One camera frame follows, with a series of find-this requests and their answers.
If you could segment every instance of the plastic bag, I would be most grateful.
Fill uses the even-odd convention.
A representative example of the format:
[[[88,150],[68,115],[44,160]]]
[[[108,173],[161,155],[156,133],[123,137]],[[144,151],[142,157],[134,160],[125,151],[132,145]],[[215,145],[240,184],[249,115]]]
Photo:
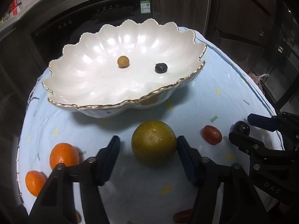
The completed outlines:
[[[259,89],[262,91],[262,93],[265,94],[265,93],[263,92],[263,88],[262,88],[262,85],[261,85],[261,78],[262,78],[262,77],[268,77],[269,74],[262,74],[262,75],[260,75],[260,76],[257,76],[257,75],[255,75],[253,72],[250,72],[250,73],[248,74],[248,76],[250,76],[250,78],[255,82],[255,84],[259,87]]]

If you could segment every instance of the light blue tablecloth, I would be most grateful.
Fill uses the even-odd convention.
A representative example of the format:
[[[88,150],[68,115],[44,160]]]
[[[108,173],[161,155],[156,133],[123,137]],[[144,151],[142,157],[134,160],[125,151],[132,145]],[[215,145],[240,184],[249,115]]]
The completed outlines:
[[[173,214],[192,208],[197,188],[187,181],[177,154],[158,169],[141,165],[135,159],[131,137],[137,126],[148,120],[164,121],[177,136],[184,135],[202,156],[229,166],[239,162],[248,172],[249,156],[228,140],[231,127],[238,120],[246,121],[250,113],[271,117],[275,111],[245,72],[201,34],[195,34],[197,43],[208,44],[202,58],[206,61],[203,71],[191,84],[175,91],[167,102],[155,108],[129,109],[109,119],[67,112],[47,101],[49,93],[42,87],[41,81],[50,76],[50,71],[47,69],[43,73],[29,99],[17,159],[19,186],[28,212],[35,197],[26,188],[26,173],[38,170],[49,176],[49,154],[57,143],[74,145],[84,160],[96,155],[100,148],[107,146],[113,135],[118,135],[122,144],[119,158],[110,181],[100,188],[110,222],[173,223]],[[213,125],[222,132],[220,144],[211,146],[201,138],[200,131],[205,125]],[[263,141],[268,148],[283,149],[279,132],[251,127],[250,136]],[[258,192],[265,207],[272,207],[275,200],[262,191]],[[82,214],[78,184],[74,184],[74,196],[76,209]],[[220,189],[215,222],[219,219],[221,196]]]

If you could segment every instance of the tablecloth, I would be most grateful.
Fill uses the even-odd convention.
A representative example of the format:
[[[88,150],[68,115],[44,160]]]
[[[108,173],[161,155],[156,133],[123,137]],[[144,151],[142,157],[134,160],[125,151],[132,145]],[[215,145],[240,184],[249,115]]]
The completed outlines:
[[[187,181],[177,153],[159,168],[144,166],[135,159],[131,137],[137,126],[148,120],[164,121],[177,136],[184,135],[202,156],[228,166],[239,162],[249,172],[249,156],[230,143],[228,134],[236,121],[247,121],[250,113],[271,117],[275,111],[245,72],[199,32],[195,31],[195,35],[197,43],[207,43],[202,58],[206,65],[191,84],[176,90],[157,107],[129,109],[108,119],[91,118],[51,105],[47,101],[50,93],[41,84],[43,79],[50,77],[50,71],[46,69],[28,100],[19,142],[17,180],[28,213],[36,198],[26,188],[26,173],[37,170],[49,176],[49,155],[56,144],[72,144],[83,161],[106,147],[113,135],[118,135],[121,139],[119,157],[110,181],[99,188],[110,223],[173,223],[173,214],[192,208],[197,188]],[[211,146],[202,139],[200,131],[205,125],[213,125],[222,132],[220,144]],[[283,150],[279,132],[251,126],[250,136],[263,141],[268,148]],[[275,204],[266,193],[260,190],[258,193],[266,209]],[[78,183],[74,183],[74,198],[75,207],[83,217]],[[214,223],[219,220],[221,204],[220,188]]]

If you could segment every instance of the small orange fruit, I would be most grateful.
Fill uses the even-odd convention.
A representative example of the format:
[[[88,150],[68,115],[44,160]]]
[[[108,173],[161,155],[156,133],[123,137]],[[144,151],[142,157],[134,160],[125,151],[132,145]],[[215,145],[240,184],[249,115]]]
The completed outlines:
[[[69,167],[78,165],[79,162],[78,151],[68,143],[58,143],[51,151],[50,166],[52,170],[59,163],[63,163],[66,167]]]
[[[38,171],[32,170],[26,174],[25,183],[29,192],[37,197],[46,182],[44,175]]]

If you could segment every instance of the round table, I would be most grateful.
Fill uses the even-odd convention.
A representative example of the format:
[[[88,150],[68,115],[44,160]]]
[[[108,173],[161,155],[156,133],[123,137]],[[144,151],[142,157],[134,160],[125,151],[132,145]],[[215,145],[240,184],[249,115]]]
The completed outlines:
[[[191,84],[176,90],[157,107],[129,109],[108,119],[91,118],[51,105],[47,101],[50,94],[41,84],[51,74],[46,69],[28,100],[19,143],[17,181],[28,213],[36,198],[26,188],[26,173],[37,170],[49,176],[49,155],[57,143],[68,142],[75,146],[83,161],[106,147],[113,135],[118,135],[121,139],[119,157],[110,180],[99,187],[110,223],[173,223],[175,213],[193,207],[197,188],[188,182],[177,153],[159,168],[144,166],[136,160],[131,137],[137,126],[148,120],[167,123],[177,136],[184,135],[191,147],[217,164],[231,166],[239,162],[248,173],[249,156],[230,143],[228,134],[235,122],[247,121],[250,113],[271,117],[275,111],[248,75],[200,33],[195,31],[195,34],[196,42],[205,42],[208,48],[202,58],[206,65]],[[212,146],[202,139],[200,131],[205,125],[213,125],[221,131],[220,144]],[[250,136],[263,141],[267,148],[283,150],[279,132],[251,126]],[[266,209],[276,203],[266,193],[260,190],[258,193]],[[78,183],[74,183],[74,199],[83,217]],[[221,204],[220,188],[215,223],[219,220]]]

